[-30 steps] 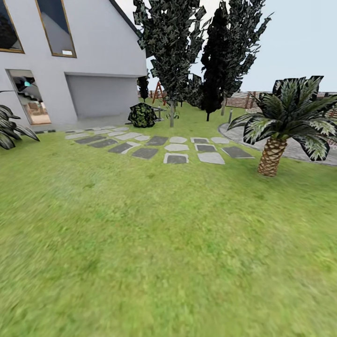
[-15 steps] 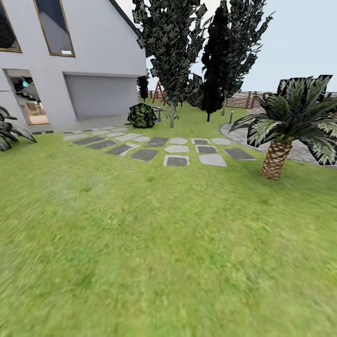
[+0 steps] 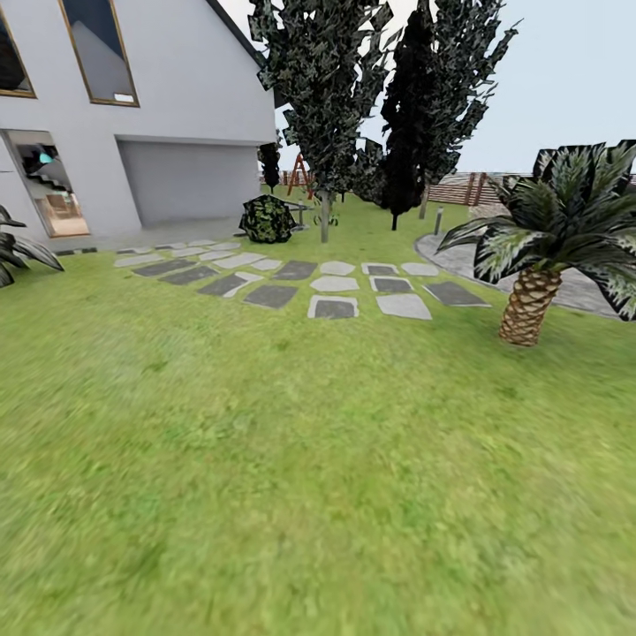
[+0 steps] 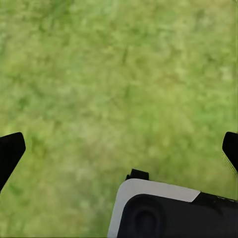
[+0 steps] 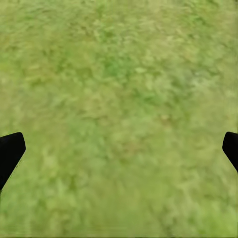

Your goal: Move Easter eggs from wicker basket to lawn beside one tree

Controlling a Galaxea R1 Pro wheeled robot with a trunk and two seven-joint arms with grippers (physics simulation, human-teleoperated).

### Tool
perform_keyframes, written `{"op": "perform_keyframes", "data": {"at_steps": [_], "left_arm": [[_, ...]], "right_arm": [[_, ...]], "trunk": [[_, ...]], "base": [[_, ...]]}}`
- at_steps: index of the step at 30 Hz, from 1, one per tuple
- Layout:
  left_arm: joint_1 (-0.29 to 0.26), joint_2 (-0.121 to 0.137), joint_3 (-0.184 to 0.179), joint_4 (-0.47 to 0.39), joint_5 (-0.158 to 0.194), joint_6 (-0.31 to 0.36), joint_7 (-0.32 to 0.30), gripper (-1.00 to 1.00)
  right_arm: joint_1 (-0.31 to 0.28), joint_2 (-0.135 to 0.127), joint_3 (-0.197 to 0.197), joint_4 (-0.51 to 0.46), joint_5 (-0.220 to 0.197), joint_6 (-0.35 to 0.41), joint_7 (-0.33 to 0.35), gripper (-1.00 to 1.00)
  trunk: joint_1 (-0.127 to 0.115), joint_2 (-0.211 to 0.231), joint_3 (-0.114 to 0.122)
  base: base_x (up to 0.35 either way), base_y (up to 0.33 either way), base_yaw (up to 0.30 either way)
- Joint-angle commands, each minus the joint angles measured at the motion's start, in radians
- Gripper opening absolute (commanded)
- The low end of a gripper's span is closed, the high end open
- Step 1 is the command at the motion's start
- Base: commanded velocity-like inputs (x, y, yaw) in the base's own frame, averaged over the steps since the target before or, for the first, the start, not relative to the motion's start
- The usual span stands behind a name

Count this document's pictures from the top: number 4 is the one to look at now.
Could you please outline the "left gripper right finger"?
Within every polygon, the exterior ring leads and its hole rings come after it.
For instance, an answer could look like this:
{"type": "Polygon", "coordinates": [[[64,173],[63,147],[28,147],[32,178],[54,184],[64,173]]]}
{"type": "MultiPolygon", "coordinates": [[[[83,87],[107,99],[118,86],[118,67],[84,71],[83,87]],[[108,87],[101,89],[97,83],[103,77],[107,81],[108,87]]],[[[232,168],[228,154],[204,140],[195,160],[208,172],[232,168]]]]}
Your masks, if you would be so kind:
{"type": "Polygon", "coordinates": [[[238,172],[238,134],[226,132],[222,149],[238,172]]]}

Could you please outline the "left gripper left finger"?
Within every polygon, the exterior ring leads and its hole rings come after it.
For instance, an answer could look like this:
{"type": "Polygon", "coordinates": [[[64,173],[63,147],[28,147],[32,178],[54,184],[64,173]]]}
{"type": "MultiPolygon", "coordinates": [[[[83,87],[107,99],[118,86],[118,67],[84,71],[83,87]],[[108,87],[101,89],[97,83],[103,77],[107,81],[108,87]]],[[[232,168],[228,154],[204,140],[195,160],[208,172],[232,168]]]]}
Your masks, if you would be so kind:
{"type": "Polygon", "coordinates": [[[26,151],[21,132],[0,137],[0,191],[26,151]]]}

